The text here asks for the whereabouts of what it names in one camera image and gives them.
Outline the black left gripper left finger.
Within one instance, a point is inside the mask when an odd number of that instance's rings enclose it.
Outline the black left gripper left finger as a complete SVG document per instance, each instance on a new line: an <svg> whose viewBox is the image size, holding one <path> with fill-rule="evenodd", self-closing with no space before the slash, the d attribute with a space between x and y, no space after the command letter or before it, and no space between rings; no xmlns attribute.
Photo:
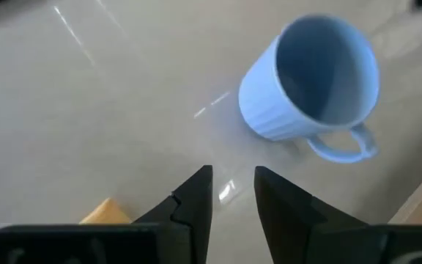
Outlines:
<svg viewBox="0 0 422 264"><path fill-rule="evenodd" d="M155 264L206 264L212 223L212 166L204 165L133 223L148 225Z"/></svg>

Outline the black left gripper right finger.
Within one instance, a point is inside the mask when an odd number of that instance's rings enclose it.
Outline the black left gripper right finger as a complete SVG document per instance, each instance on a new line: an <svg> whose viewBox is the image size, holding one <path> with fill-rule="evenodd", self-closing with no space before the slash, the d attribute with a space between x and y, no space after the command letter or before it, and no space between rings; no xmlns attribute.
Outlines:
<svg viewBox="0 0 422 264"><path fill-rule="evenodd" d="M387 235L265 166L254 191L274 264L381 264Z"/></svg>

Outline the light blue ribbed mug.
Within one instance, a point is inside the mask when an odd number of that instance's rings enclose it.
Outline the light blue ribbed mug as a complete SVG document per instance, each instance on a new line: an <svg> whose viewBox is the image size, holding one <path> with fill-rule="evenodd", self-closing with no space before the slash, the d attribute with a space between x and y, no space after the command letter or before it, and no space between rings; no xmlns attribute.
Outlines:
<svg viewBox="0 0 422 264"><path fill-rule="evenodd" d="M332 15L285 26L243 77L238 104L246 124L271 141L307 140L320 157L350 164L377 154L364 122L380 95L371 45Z"/></svg>

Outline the folded yellow cloth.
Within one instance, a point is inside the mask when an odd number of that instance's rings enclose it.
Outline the folded yellow cloth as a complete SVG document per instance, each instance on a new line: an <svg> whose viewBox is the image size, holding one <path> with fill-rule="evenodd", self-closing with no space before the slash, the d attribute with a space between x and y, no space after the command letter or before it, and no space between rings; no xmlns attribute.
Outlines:
<svg viewBox="0 0 422 264"><path fill-rule="evenodd" d="M133 221L112 198L102 201L81 224L131 224Z"/></svg>

